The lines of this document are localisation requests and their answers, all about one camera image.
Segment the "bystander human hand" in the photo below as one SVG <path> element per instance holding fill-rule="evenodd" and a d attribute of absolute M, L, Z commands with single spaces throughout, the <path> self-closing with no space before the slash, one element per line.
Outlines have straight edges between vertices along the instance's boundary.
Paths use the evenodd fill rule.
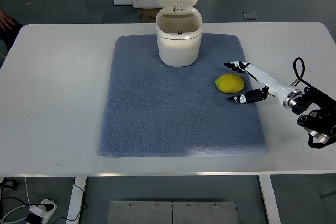
<path fill-rule="evenodd" d="M 0 27 L 2 31 L 12 30 L 15 25 L 14 19 L 12 16 L 0 10 Z"/>

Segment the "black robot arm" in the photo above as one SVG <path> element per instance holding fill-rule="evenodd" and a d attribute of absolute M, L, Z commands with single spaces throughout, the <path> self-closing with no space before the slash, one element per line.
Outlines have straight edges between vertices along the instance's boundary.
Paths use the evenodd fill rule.
<path fill-rule="evenodd" d="M 303 83 L 305 88 L 303 94 L 290 101 L 289 106 L 299 116 L 297 124 L 308 133 L 308 146 L 322 149 L 335 143 L 335 99 L 304 80 L 305 70 L 304 60 L 296 58 L 293 62 L 296 80 L 291 86 Z"/>

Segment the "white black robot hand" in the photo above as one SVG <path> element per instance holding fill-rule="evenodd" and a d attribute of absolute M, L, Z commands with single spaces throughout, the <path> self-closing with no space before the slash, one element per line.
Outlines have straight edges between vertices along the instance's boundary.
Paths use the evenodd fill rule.
<path fill-rule="evenodd" d="M 238 73 L 247 73 L 255 79 L 263 87 L 250 90 L 246 93 L 231 96 L 228 99 L 236 103 L 249 104 L 265 100 L 268 95 L 276 97 L 280 105 L 284 108 L 290 107 L 290 102 L 297 96 L 301 95 L 301 91 L 294 86 L 285 86 L 271 77 L 269 74 L 259 69 L 257 66 L 242 62 L 233 61 L 226 62 L 224 65 Z"/>

